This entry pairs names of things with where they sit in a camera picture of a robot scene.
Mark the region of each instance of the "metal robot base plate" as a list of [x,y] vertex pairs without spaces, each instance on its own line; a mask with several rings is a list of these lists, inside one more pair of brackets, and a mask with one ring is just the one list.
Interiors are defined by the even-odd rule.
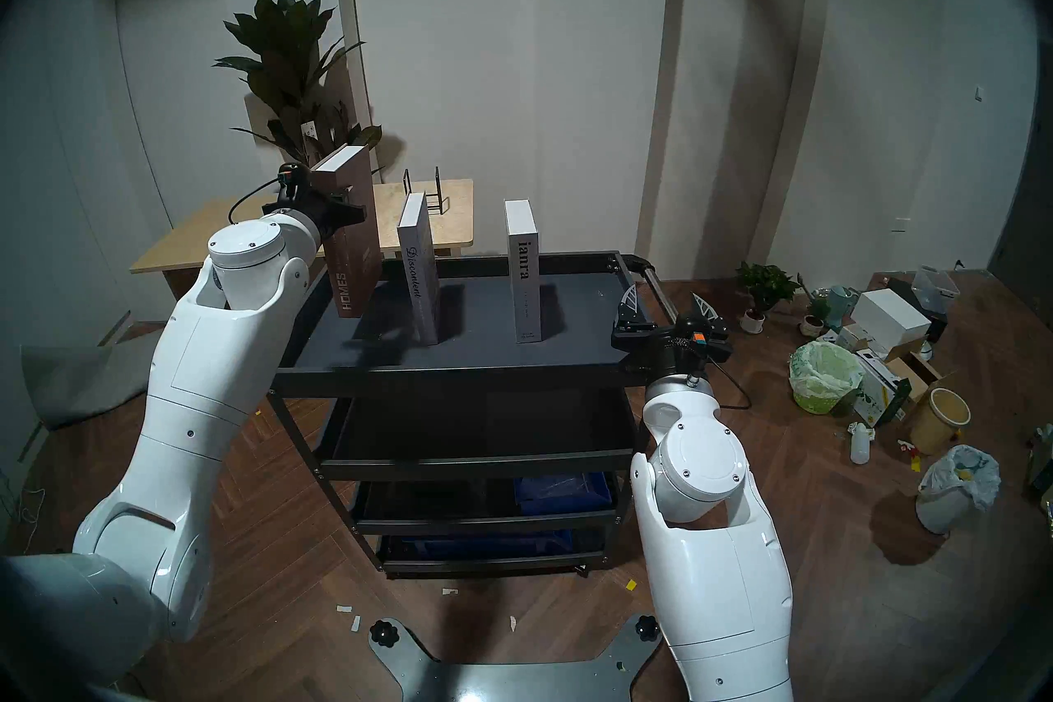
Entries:
[[655,619],[644,615],[627,620],[594,660],[456,665],[432,659],[394,618],[370,628],[370,647],[402,687],[402,702],[629,700],[633,680],[660,642]]

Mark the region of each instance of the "black knob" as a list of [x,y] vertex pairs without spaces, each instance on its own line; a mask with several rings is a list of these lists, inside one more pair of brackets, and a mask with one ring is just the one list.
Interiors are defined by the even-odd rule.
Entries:
[[654,642],[658,639],[658,621],[651,615],[641,615],[636,621],[636,633],[643,642]]
[[381,645],[384,648],[391,648],[398,642],[398,628],[389,623],[386,620],[377,620],[377,622],[373,624],[373,627],[370,628],[370,637],[373,638],[373,642],[377,645]]

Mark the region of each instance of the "wooden table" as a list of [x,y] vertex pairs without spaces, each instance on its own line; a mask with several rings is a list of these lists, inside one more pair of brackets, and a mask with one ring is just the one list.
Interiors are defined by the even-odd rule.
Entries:
[[[434,181],[418,181],[414,192],[435,193]],[[435,248],[452,255],[471,246],[475,240],[475,189],[471,179],[452,179],[442,182],[442,214],[431,214],[432,239]],[[226,214],[237,198],[217,198],[208,201],[190,218],[161,238],[128,269],[133,275],[160,272],[172,294],[178,300],[186,294],[198,270],[208,256],[208,238],[227,225]],[[273,203],[274,194],[255,195],[234,212],[235,222],[254,220],[262,215],[262,206]],[[377,234],[381,252],[398,252],[399,217],[405,193],[401,183],[377,184],[373,187],[377,208]],[[318,249],[318,258],[323,252]]]

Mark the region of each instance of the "book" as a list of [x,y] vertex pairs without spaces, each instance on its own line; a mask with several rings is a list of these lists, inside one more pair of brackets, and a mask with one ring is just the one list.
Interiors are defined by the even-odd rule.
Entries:
[[435,267],[432,224],[428,220],[428,201],[423,193],[405,198],[398,222],[398,242],[402,266],[413,302],[413,321],[417,337],[425,345],[439,341],[439,274]]
[[337,229],[322,241],[333,302],[340,317],[361,317],[380,279],[380,236],[370,174],[369,151],[344,146],[311,171],[311,185],[344,203],[365,207],[365,220]]
[[516,342],[540,342],[537,226],[530,201],[505,201],[504,220],[509,227],[509,278],[512,281]]

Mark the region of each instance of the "cart handle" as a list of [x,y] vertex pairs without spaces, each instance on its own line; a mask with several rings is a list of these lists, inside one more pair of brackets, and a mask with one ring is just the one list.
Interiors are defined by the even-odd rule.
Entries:
[[665,319],[669,320],[670,325],[676,325],[676,306],[673,305],[672,301],[661,289],[661,280],[659,280],[658,276],[655,274],[655,267],[650,261],[644,260],[637,255],[622,255],[621,257],[625,261],[625,267],[630,272],[640,275],[648,281],[648,287],[651,288],[651,293],[658,301],[658,305],[661,306],[662,313],[665,315]]

